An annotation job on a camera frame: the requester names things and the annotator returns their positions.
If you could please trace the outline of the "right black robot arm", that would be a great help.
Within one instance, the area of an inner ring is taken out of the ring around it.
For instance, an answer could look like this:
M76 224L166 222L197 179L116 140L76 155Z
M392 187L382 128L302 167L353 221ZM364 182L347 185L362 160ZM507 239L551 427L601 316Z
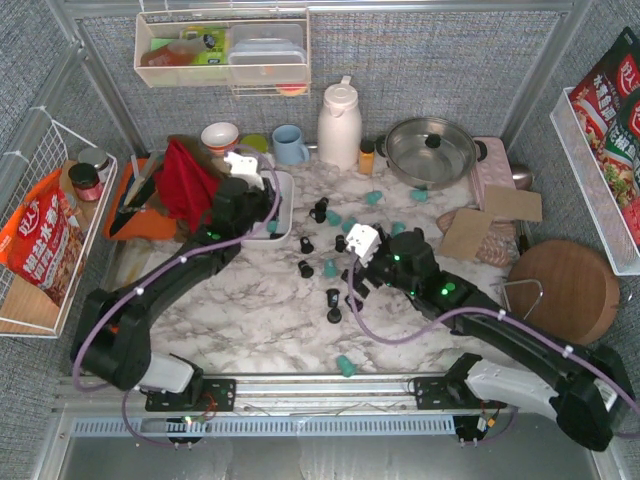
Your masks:
M513 317L476 285L441 269L419 228L390 236L380 226L356 223L346 236L346 250L350 265L343 279L349 292L364 281L374 287L386 285L404 294L428 321L408 336L389 339L359 319L371 339L401 345L443 324L488 343L523 367L514 370L478 355L461 356L457 363L463 369L455 379L476 399L544 416L595 452L605 451L614 437L624 435L619 425L639 405L623 361L612 348L561 344Z

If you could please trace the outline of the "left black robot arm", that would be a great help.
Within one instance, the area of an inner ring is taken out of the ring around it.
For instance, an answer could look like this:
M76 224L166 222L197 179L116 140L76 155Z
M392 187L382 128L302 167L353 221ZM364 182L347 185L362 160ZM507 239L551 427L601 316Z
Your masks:
M150 331L169 306L221 272L239 254L242 242L274 219L287 184L278 172L261 179L261 186L238 177L223 180L212 219L199 225L176 254L128 286L88 294L70 354L77 390L90 391L80 380L87 371L122 391L199 391L197 366L153 352Z

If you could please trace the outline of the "white plastic storage basket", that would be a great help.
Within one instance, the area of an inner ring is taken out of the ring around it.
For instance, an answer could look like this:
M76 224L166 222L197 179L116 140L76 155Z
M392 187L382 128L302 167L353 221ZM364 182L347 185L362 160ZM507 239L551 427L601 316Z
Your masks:
M275 250L286 245L292 232L295 183L293 176L283 171L272 174L270 171L263 170L260 175L264 183L272 187L275 186L274 179L277 179L280 187L278 210L264 228L258 230L258 223L256 223L254 229L257 233L245 239L241 245L243 248L254 250Z

